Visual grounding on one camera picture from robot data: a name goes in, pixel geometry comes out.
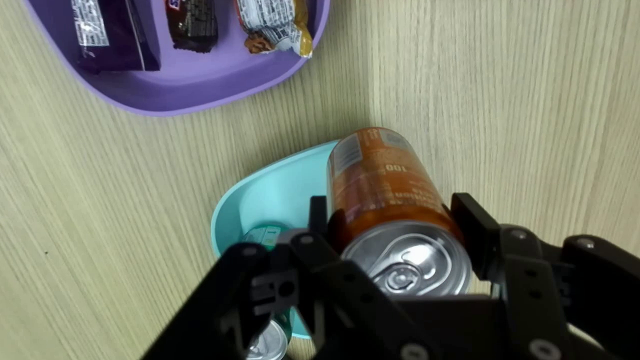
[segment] wooden surface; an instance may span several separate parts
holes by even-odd
[[[366,123],[448,195],[640,253],[638,0],[335,0],[315,60],[218,110],[142,118],[0,12],[0,357],[138,357],[214,257],[241,177]]]

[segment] candy wrapper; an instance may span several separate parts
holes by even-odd
[[[237,0],[241,21],[247,35],[247,48],[253,54],[273,49],[294,49],[302,58],[310,58],[315,49],[309,32],[307,0]]]
[[[158,46],[148,42],[152,26],[144,26],[134,0],[66,0],[71,29],[66,42],[71,64],[80,70],[161,70]]]
[[[167,19],[176,48],[211,51],[218,39],[214,0],[167,0]]]

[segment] orange can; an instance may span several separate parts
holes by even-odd
[[[391,295],[459,294],[470,259],[456,222],[405,136],[364,127],[329,161],[330,241]]]

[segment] purple plastic dish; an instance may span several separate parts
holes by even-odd
[[[147,32],[158,34],[161,71],[82,71],[68,62],[68,34],[60,29],[71,15],[65,12],[65,1],[71,0],[31,0],[36,24],[48,34],[52,48],[96,93],[142,114],[184,114],[237,101],[284,81],[307,62],[294,51],[248,54],[234,0],[214,0],[220,39],[211,54],[175,49],[164,0],[141,0],[141,17],[154,19],[144,24]],[[309,0],[309,6],[310,32],[318,43],[330,14],[330,0]]]

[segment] teal plastic dish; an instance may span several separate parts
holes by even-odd
[[[327,195],[327,163],[335,146],[336,142],[330,142],[298,151],[230,188],[211,224],[214,256],[245,240],[247,234],[257,234],[257,227],[262,235],[250,237],[265,246],[274,246],[273,234],[278,234],[278,227],[307,227],[310,198]],[[291,319],[292,333],[309,338],[298,311],[292,311]]]

